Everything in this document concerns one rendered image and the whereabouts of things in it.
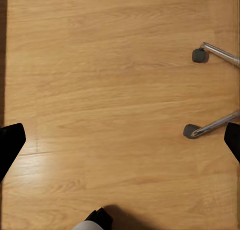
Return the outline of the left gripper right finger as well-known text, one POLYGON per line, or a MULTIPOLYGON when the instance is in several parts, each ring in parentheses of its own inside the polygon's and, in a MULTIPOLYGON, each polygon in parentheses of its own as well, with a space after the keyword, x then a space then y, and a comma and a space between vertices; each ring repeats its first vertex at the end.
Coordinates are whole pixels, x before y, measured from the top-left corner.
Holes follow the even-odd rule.
POLYGON ((228 123, 224 141, 240 163, 240 125, 228 123))

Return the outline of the swivel chair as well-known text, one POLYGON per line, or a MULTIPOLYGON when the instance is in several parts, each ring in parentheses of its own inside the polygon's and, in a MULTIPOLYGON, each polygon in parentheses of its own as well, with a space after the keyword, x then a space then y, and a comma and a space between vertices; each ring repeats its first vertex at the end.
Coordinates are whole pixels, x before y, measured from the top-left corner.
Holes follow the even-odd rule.
MULTIPOLYGON (((237 58, 225 51, 222 51, 208 43, 202 43, 199 49, 193 51, 192 53, 193 62, 203 62, 205 60, 206 54, 205 50, 210 51, 211 53, 219 56, 220 58, 223 58, 227 62, 230 62, 237 66, 238 68, 240 68, 240 58, 237 58)), ((189 139, 195 139, 197 136, 200 136, 238 117, 240 117, 240 110, 237 110, 236 112, 233 112, 224 118, 216 120, 216 122, 204 126, 203 128, 198 128, 197 126, 189 124, 185 126, 183 135, 185 135, 189 139)))

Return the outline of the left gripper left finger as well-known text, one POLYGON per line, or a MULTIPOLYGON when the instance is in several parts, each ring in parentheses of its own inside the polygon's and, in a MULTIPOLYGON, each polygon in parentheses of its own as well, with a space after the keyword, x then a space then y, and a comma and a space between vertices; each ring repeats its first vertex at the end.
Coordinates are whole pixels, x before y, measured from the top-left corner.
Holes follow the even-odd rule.
POLYGON ((26 142, 22 123, 0 128, 0 183, 26 142))

